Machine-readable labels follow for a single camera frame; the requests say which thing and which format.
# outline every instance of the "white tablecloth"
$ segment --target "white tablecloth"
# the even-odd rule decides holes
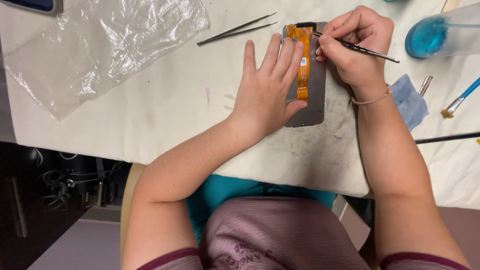
[[[75,3],[64,0],[65,7]],[[11,78],[7,78],[17,142],[65,152],[143,164],[226,118],[241,78],[243,46],[255,42],[261,63],[270,36],[285,24],[329,21],[364,4],[396,23],[385,76],[393,83],[408,73],[419,87],[435,78],[425,95],[431,115],[412,132],[416,139],[480,131],[480,91],[474,92],[455,118],[439,112],[480,74],[476,56],[415,60],[407,56],[404,40],[420,19],[439,13],[444,0],[204,0],[211,29],[157,60],[127,82],[94,101],[86,102],[62,122],[52,120]],[[198,47],[195,43],[244,22],[278,12],[263,22],[270,28]],[[4,51],[14,48],[48,17],[0,5],[0,36]],[[216,173],[277,184],[301,185],[341,194],[369,192],[357,142],[349,94],[327,72],[325,122],[303,128],[283,128],[220,167]],[[432,175],[437,204],[480,209],[480,145],[463,140],[420,146]]]

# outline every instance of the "maroon shirt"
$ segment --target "maroon shirt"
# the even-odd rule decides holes
[[[381,262],[386,270],[466,270],[445,258],[400,253]],[[291,197],[239,197],[208,220],[198,249],[159,257],[140,270],[369,270],[347,232],[320,202]]]

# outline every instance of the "bracelet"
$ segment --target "bracelet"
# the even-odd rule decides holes
[[[353,102],[354,104],[357,104],[357,105],[365,105],[365,104],[370,104],[370,103],[377,102],[377,101],[379,101],[379,100],[384,99],[386,96],[388,96],[388,95],[390,95],[390,94],[392,93],[392,90],[390,90],[390,85],[389,85],[389,84],[387,84],[387,88],[388,88],[388,92],[387,92],[385,95],[383,95],[383,96],[380,96],[380,97],[378,97],[378,98],[373,98],[373,99],[367,100],[366,102],[357,102],[357,101],[355,100],[355,98],[352,97],[352,102]]]

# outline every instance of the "orange flex cable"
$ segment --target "orange flex cable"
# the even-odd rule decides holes
[[[310,44],[310,35],[312,32],[313,27],[297,28],[296,25],[289,25],[286,29],[287,37],[295,40],[296,36],[297,42],[301,41],[305,45],[297,79],[297,99],[304,101],[308,101],[308,76],[310,75],[308,49]]]

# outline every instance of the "brush with blue handle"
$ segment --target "brush with blue handle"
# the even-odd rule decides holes
[[[474,83],[472,83],[472,85],[470,85],[470,87],[467,88],[467,90],[465,90],[465,92],[463,92],[461,96],[455,99],[455,101],[452,102],[452,104],[450,104],[448,108],[446,108],[445,110],[442,110],[440,113],[445,118],[453,118],[453,113],[455,112],[455,110],[457,110],[460,104],[462,104],[462,102],[479,86],[480,86],[480,78],[478,78]]]

